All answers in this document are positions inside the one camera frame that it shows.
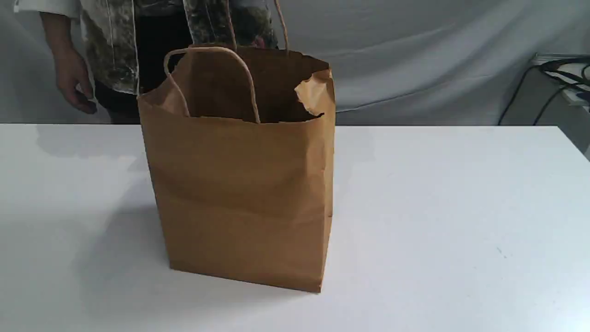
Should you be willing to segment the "person's right hand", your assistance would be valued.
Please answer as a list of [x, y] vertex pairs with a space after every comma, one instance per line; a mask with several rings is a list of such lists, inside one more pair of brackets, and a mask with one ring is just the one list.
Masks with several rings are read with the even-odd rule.
[[72, 47], [53, 55], [56, 85], [65, 101], [87, 115], [97, 112], [94, 89], [90, 82], [86, 61]]

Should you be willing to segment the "person's right forearm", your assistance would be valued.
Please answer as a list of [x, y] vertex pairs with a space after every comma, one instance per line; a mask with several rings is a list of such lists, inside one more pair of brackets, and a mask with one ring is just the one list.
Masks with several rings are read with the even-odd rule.
[[71, 19], [59, 13], [40, 12], [47, 45], [53, 56], [75, 50], [71, 39]]

